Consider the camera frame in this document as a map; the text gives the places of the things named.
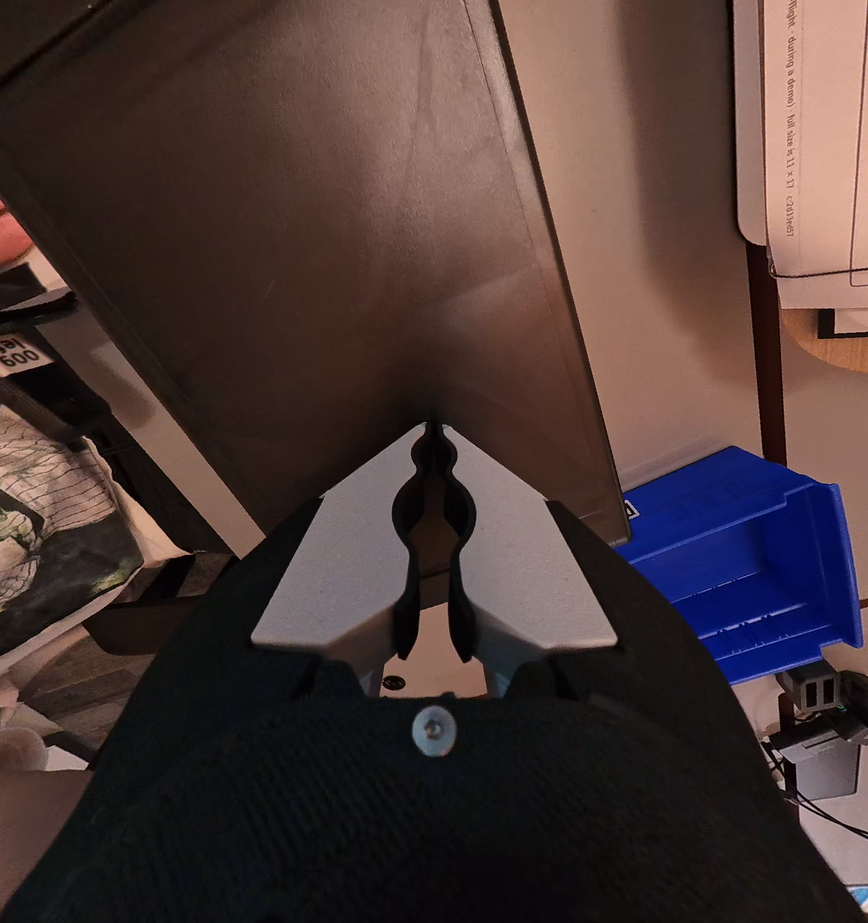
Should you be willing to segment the grey power box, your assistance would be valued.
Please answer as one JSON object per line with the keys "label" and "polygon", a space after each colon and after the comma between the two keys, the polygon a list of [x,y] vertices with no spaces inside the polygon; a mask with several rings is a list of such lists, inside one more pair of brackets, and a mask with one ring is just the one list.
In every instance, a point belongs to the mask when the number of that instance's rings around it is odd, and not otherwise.
{"label": "grey power box", "polygon": [[855,795],[859,746],[822,722],[800,723],[768,737],[773,751],[796,770],[797,791],[810,801]]}

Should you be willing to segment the blue plastic bin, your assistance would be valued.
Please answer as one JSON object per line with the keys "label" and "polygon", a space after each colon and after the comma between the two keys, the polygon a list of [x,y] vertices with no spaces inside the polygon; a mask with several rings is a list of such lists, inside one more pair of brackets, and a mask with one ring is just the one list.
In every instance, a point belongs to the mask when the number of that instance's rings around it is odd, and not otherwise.
{"label": "blue plastic bin", "polygon": [[864,644],[843,498],[729,447],[627,492],[617,552],[674,606],[732,685]]}

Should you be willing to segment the white instruction poster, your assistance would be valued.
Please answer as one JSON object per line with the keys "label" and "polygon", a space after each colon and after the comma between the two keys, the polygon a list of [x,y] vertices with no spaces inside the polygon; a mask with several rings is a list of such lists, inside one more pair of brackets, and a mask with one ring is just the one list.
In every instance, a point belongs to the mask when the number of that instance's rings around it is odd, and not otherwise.
{"label": "white instruction poster", "polygon": [[740,232],[782,309],[868,339],[868,1],[730,6]]}

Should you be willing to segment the black electronic device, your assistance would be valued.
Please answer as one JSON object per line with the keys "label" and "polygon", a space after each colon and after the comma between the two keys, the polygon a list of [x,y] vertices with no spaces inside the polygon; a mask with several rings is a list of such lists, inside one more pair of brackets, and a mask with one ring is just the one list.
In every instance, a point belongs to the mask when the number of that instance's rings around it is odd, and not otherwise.
{"label": "black electronic device", "polygon": [[868,746],[868,675],[819,660],[775,678],[794,709],[792,725],[771,735],[776,749],[809,747],[833,736]]}

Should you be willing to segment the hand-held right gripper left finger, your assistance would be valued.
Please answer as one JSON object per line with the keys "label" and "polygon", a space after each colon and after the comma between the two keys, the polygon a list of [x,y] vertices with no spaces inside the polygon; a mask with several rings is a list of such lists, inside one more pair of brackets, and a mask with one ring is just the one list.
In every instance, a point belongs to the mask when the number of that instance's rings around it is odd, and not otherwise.
{"label": "hand-held right gripper left finger", "polygon": [[417,640],[428,428],[420,424],[327,491],[251,634],[260,649],[347,663],[380,695]]}

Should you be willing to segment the black office chair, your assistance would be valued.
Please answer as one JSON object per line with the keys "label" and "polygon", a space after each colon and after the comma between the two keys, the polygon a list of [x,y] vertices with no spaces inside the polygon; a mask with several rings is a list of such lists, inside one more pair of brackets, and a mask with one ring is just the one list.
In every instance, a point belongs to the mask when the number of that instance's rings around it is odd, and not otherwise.
{"label": "black office chair", "polygon": [[116,483],[186,552],[147,565],[113,604],[85,623],[107,653],[154,654],[238,559],[120,423],[109,418],[90,437]]}

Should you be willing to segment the person's printed white t-shirt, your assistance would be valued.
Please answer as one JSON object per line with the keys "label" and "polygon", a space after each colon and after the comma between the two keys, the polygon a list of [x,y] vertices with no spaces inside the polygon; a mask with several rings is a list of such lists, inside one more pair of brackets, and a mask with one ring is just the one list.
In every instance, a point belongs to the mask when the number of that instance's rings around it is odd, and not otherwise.
{"label": "person's printed white t-shirt", "polygon": [[91,441],[65,447],[0,405],[0,660],[185,555]]}

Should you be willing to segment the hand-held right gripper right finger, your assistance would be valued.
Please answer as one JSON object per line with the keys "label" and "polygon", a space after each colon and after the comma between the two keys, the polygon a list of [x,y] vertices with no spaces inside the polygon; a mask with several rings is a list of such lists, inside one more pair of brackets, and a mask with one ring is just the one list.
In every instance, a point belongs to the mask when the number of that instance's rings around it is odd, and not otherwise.
{"label": "hand-held right gripper right finger", "polygon": [[448,425],[438,426],[443,514],[457,536],[448,618],[464,662],[501,698],[517,669],[566,652],[607,650],[618,635],[548,501]]}

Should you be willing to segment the person's right forearm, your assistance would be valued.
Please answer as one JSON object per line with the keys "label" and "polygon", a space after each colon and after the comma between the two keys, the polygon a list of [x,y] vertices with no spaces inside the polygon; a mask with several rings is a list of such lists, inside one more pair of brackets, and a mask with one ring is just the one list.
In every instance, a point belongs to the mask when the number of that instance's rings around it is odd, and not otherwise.
{"label": "person's right forearm", "polygon": [[87,770],[0,771],[0,912],[71,816]]}

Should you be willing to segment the grey desk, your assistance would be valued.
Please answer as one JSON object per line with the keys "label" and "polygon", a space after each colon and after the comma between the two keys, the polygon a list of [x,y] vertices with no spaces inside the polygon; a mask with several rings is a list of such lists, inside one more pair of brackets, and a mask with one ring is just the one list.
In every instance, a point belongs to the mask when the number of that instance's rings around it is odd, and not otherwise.
{"label": "grey desk", "polygon": [[[730,243],[725,2],[497,2],[578,322],[626,331],[632,281],[714,294]],[[613,340],[585,347],[613,369]]]}

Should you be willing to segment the wooden backing board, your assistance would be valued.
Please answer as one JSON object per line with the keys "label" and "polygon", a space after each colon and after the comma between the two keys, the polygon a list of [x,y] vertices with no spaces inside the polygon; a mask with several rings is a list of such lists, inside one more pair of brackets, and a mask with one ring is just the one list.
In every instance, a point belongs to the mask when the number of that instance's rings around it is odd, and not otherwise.
{"label": "wooden backing board", "polygon": [[821,332],[832,329],[832,321],[822,318],[831,314],[831,310],[825,309],[780,310],[783,327],[805,352],[832,366],[868,374],[868,335],[820,337]]}

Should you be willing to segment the black drawer cabinet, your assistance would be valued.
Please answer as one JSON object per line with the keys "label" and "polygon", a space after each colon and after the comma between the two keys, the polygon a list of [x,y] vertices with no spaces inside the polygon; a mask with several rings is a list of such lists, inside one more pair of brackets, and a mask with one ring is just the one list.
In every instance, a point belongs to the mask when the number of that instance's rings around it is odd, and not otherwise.
{"label": "black drawer cabinet", "polygon": [[436,421],[630,540],[497,2],[0,2],[0,197],[263,534]]}

